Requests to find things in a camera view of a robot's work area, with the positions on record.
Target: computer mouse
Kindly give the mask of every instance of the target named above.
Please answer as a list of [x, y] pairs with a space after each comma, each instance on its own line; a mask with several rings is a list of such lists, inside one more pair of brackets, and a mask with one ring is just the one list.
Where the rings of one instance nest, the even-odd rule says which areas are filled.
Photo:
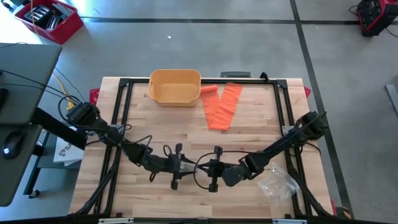
[[1, 154], [5, 159], [15, 159], [22, 150], [25, 132], [21, 130], [11, 132], [4, 140]]

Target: gray floor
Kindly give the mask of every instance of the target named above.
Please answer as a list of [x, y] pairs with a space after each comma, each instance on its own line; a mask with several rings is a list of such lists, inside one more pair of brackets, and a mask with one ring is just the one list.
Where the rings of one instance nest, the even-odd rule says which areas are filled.
[[[293, 19], [289, 0], [64, 0], [81, 16], [177, 19]], [[302, 20], [349, 20], [357, 0], [295, 0]], [[1, 42], [39, 43], [19, 21], [0, 9]], [[390, 26], [398, 34], [398, 26]], [[398, 116], [385, 84], [398, 86], [398, 39], [386, 31], [365, 38], [358, 26], [303, 25], [315, 76], [353, 213], [357, 219], [398, 222]], [[57, 64], [88, 99], [103, 76], [147, 77], [158, 68], [194, 68], [204, 77], [222, 71], [250, 71], [258, 76], [303, 78], [311, 88], [294, 24], [181, 24], [86, 22], [68, 42]], [[73, 89], [64, 82], [71, 93]], [[52, 78], [50, 85], [58, 87]], [[40, 107], [59, 118], [58, 100], [45, 94]], [[308, 99], [317, 109], [313, 95]], [[340, 204], [324, 140], [322, 162], [331, 198]], [[18, 190], [0, 219], [64, 215], [77, 173], [46, 170], [37, 188], [42, 198], [28, 200]], [[16, 215], [24, 207], [24, 216]]]

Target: wire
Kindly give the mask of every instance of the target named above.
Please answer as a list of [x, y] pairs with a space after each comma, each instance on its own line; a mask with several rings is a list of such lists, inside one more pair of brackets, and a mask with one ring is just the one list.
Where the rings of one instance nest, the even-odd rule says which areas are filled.
[[13, 45], [16, 45], [16, 44], [27, 44], [27, 43], [26, 42], [16, 42], [16, 43], [13, 43], [13, 44], [2, 46], [2, 47], [0, 47], [0, 49], [6, 48], [6, 47], [10, 47], [10, 46], [13, 46]]
[[29, 81], [31, 81], [31, 82], [37, 83], [37, 84], [39, 84], [39, 85], [42, 85], [42, 86], [44, 86], [44, 87], [48, 87], [48, 88], [50, 88], [50, 89], [52, 89], [52, 90], [55, 90], [55, 91], [57, 91], [58, 93], [61, 93], [62, 95], [68, 96], [68, 95], [64, 94], [63, 92], [61, 92], [61, 91], [57, 90], [57, 89], [56, 89], [56, 88], [54, 88], [54, 87], [51, 87], [51, 86], [45, 85], [45, 84], [43, 84], [43, 83], [40, 83], [40, 82], [38, 82], [38, 81], [35, 81], [35, 80], [33, 80], [33, 79], [30, 79], [30, 78], [24, 77], [24, 76], [22, 76], [22, 75], [18, 75], [18, 74], [15, 74], [15, 73], [13, 73], [13, 72], [9, 72], [9, 71], [3, 70], [3, 69], [2, 69], [1, 71], [3, 71], [3, 72], [6, 72], [6, 73], [8, 73], [8, 74], [10, 74], [10, 75], [15, 75], [15, 76], [17, 76], [17, 77], [20, 77], [20, 78], [23, 78], [23, 79], [29, 80]]
[[67, 100], [67, 98], [70, 98], [70, 97], [76, 98], [75, 96], [64, 96], [64, 97], [62, 97], [61, 100], [58, 102], [58, 113], [60, 114], [61, 118], [62, 118], [64, 121], [66, 121], [67, 123], [70, 123], [70, 122], [69, 122], [69, 121], [63, 116], [63, 114], [62, 114], [62, 111], [61, 111], [61, 103], [62, 103], [62, 101]]
[[142, 142], [143, 140], [145, 140], [145, 139], [147, 139], [147, 138], [149, 138], [148, 143], [146, 144], [146, 148], [148, 148], [149, 143], [152, 141], [152, 135], [151, 135], [151, 134], [148, 135], [148, 136], [146, 136], [146, 137], [143, 137], [142, 139], [140, 139], [140, 140], [138, 140], [138, 141], [129, 142], [129, 143], [125, 143], [125, 144], [137, 144], [137, 143]]
[[[125, 132], [125, 131], [127, 131], [127, 130], [130, 130], [130, 129], [132, 128], [131, 124], [125, 124], [125, 125], [120, 126], [120, 127], [118, 128], [118, 130], [120, 130], [121, 128], [125, 128], [126, 126], [129, 126], [129, 127], [128, 127], [127, 129], [123, 130], [123, 132]], [[94, 144], [94, 143], [97, 143], [97, 142], [101, 142], [101, 141], [100, 141], [100, 140], [91, 141], [91, 142], [86, 143], [85, 146], [88, 146], [88, 145], [90, 145], [90, 144]]]
[[86, 143], [85, 146], [88, 146], [90, 144], [94, 144], [94, 143], [97, 143], [97, 142], [101, 142], [101, 141], [100, 140], [91, 141], [91, 142]]
[[354, 7], [358, 7], [358, 5], [351, 6], [350, 8], [348, 8], [348, 10], [349, 10], [350, 13], [354, 14], [355, 16], [358, 16], [358, 14], [357, 14], [356, 12], [354, 12], [354, 11], [351, 10], [351, 9], [354, 8]]
[[172, 152], [172, 148], [171, 148], [169, 145], [164, 145], [164, 146], [163, 146], [163, 153], [164, 153], [165, 156], [168, 157], [170, 154], [173, 153], [173, 152]]
[[[308, 144], [308, 145], [314, 147], [314, 148], [319, 152], [319, 156], [322, 154], [322, 153], [321, 153], [321, 150], [320, 150], [320, 148], [319, 148], [318, 146], [316, 146], [316, 145], [314, 145], [314, 144], [312, 144], [312, 143], [309, 143], [309, 142], [306, 142], [306, 144]], [[301, 154], [301, 153], [303, 153], [303, 146], [300, 148], [300, 154]]]
[[197, 180], [197, 177], [196, 177], [197, 167], [198, 167], [198, 164], [199, 164], [200, 160], [202, 160], [205, 156], [209, 156], [209, 155], [213, 155], [213, 154], [221, 154], [221, 153], [225, 153], [225, 152], [246, 153], [246, 154], [267, 154], [267, 153], [269, 153], [267, 151], [265, 151], [265, 152], [246, 152], [246, 151], [239, 151], [239, 150], [236, 150], [236, 151], [235, 150], [231, 150], [231, 151], [222, 151], [222, 152], [209, 152], [209, 153], [206, 153], [206, 154], [202, 155], [201, 157], [199, 157], [199, 159], [195, 163], [195, 166], [193, 167], [193, 180], [195, 181], [197, 186], [199, 186], [201, 189], [208, 190], [209, 188], [200, 185], [198, 180]]
[[301, 154], [301, 153], [303, 153], [303, 146], [300, 148], [300, 151], [299, 151], [299, 153]]
[[48, 92], [48, 93], [51, 93], [51, 94], [53, 94], [53, 95], [55, 95], [55, 96], [57, 96], [57, 97], [59, 97], [59, 98], [62, 98], [62, 96], [60, 96], [60, 95], [58, 95], [58, 94], [56, 94], [56, 93], [53, 93], [53, 92], [51, 92], [51, 91], [48, 91], [48, 90], [46, 90], [46, 89], [44, 89], [44, 88], [40, 88], [40, 87], [38, 87], [38, 86], [24, 85], [24, 84], [16, 84], [16, 83], [0, 83], [0, 85], [16, 85], [16, 86], [26, 86], [26, 87], [38, 88], [38, 89], [40, 89], [40, 90], [44, 90], [44, 91], [46, 91], [46, 92]]
[[386, 30], [393, 36], [393, 37], [397, 37], [398, 38], [398, 35], [397, 34], [393, 34], [389, 29], [387, 29], [386, 28]]
[[66, 79], [69, 82], [69, 84], [72, 87], [74, 87], [74, 89], [79, 93], [81, 99], [84, 101], [85, 100], [84, 97], [81, 95], [80, 91], [72, 84], [72, 82], [57, 67], [55, 67], [55, 69], [64, 77], [64, 79]]
[[310, 146], [314, 147], [316, 150], [318, 150], [318, 152], [319, 152], [319, 155], [321, 155], [321, 154], [322, 154], [322, 153], [321, 153], [321, 149], [320, 149], [318, 146], [316, 146], [316, 145], [314, 145], [314, 144], [312, 144], [312, 143], [309, 143], [309, 142], [307, 142], [306, 144], [308, 144], [308, 145], [310, 145]]
[[[33, 15], [33, 0], [30, 0], [30, 13]], [[42, 39], [42, 37], [39, 35], [39, 32], [37, 32], [36, 29], [36, 25], [35, 25], [35, 19], [32, 17], [32, 24], [33, 24], [33, 29], [35, 30], [35, 33], [37, 34], [37, 36], [39, 37], [40, 41], [42, 42], [42, 44], [44, 44], [44, 41]], [[61, 86], [61, 89], [63, 91], [64, 95], [68, 95], [67, 91], [65, 90], [65, 87], [63, 86], [62, 82], [60, 81], [60, 79], [58, 78], [58, 76], [56, 76], [54, 73], [52, 73], [52, 75], [54, 76], [54, 78], [56, 79], [56, 81], [58, 82], [58, 84]], [[74, 107], [73, 103], [71, 103], [70, 101], [68, 101], [68, 110], [72, 109]]]

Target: red equipment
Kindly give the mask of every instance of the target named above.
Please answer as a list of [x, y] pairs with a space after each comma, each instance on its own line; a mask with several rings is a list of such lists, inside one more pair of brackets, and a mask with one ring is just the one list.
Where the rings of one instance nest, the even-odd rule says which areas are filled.
[[357, 13], [362, 35], [379, 35], [398, 16], [397, 0], [362, 0]]
[[[47, 38], [48, 40], [52, 40], [57, 44], [65, 43], [78, 29], [80, 29], [84, 23], [80, 19], [79, 15], [77, 14], [77, 9], [69, 6], [63, 2], [58, 0], [34, 0], [33, 7], [36, 6], [45, 6], [50, 10], [55, 9], [52, 4], [60, 4], [64, 7], [67, 7], [73, 10], [73, 13], [70, 14], [66, 19], [64, 19], [61, 23], [59, 23], [53, 29], [43, 29], [38, 24], [35, 24], [37, 32], [42, 37]], [[27, 26], [32, 32], [35, 32], [33, 28], [33, 24], [31, 21], [28, 21], [25, 15], [30, 12], [30, 4], [25, 5], [19, 12], [15, 14], [15, 17], [22, 21], [25, 26]]]

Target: red box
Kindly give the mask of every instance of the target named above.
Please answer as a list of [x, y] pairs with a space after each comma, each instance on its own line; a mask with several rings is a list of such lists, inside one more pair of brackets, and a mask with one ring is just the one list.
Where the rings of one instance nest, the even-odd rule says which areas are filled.
[[[37, 32], [42, 37], [47, 38], [48, 40], [52, 40], [55, 43], [63, 44], [65, 43], [78, 29], [80, 29], [84, 23], [80, 19], [80, 16], [77, 14], [77, 9], [69, 6], [63, 2], [57, 0], [34, 0], [33, 7], [37, 5], [45, 6], [49, 9], [55, 9], [52, 5], [53, 3], [61, 4], [65, 7], [68, 7], [73, 10], [73, 13], [70, 14], [65, 20], [63, 20], [54, 30], [45, 30], [39, 26], [36, 26]], [[32, 32], [35, 33], [33, 28], [33, 24], [26, 20], [25, 14], [30, 11], [30, 3], [24, 6], [19, 12], [15, 14], [15, 17], [22, 21], [25, 26], [27, 26]]]

